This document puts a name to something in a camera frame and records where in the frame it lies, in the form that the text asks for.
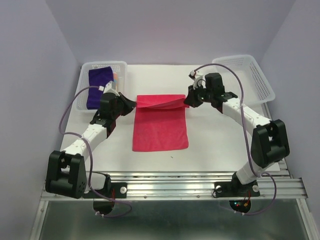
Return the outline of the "blue orange dotted towel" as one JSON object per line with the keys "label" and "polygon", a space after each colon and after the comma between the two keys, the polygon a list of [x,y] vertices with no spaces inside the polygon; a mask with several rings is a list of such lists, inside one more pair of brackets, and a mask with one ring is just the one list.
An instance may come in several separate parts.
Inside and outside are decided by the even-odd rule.
{"label": "blue orange dotted towel", "polygon": [[119,87],[119,77],[116,72],[113,73],[113,86],[115,89]]}

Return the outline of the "purple towel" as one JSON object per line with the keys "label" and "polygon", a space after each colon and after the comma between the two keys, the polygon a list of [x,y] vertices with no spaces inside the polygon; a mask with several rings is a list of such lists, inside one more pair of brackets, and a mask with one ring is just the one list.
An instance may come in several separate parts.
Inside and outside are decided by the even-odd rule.
{"label": "purple towel", "polygon": [[[91,69],[88,71],[89,86],[105,87],[110,81],[113,81],[113,70],[110,66]],[[100,107],[100,99],[103,92],[97,88],[90,88],[88,90],[88,97],[86,107],[88,110],[97,110]]]}

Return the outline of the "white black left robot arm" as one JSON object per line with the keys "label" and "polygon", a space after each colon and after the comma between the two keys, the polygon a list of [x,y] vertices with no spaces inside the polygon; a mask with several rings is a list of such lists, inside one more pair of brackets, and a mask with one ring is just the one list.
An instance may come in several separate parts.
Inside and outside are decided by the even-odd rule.
{"label": "white black left robot arm", "polygon": [[130,114],[137,106],[135,101],[122,93],[107,92],[100,98],[100,106],[83,134],[63,132],[77,140],[67,148],[54,150],[48,159],[45,190],[51,194],[79,199],[90,190],[97,196],[109,200],[111,184],[103,179],[94,187],[93,151],[104,142],[116,127],[120,116]]}

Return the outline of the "pink towel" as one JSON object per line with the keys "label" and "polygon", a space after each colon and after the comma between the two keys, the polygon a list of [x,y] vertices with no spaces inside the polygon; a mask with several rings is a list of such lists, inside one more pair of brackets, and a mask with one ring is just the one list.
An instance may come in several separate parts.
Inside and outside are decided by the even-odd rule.
{"label": "pink towel", "polygon": [[161,152],[189,147],[184,94],[145,94],[136,98],[132,150]]}

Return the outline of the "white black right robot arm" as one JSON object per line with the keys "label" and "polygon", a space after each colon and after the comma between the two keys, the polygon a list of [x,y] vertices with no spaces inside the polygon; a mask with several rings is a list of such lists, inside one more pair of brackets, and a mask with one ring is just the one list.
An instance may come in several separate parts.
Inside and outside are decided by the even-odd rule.
{"label": "white black right robot arm", "polygon": [[220,113],[233,119],[242,129],[244,136],[251,136],[247,163],[232,175],[231,181],[223,182],[216,190],[215,196],[236,197],[251,191],[252,184],[273,164],[281,161],[290,153],[285,123],[271,120],[246,106],[240,97],[227,92],[219,73],[201,75],[191,71],[189,77],[193,84],[188,87],[184,103],[197,108],[209,103]]}

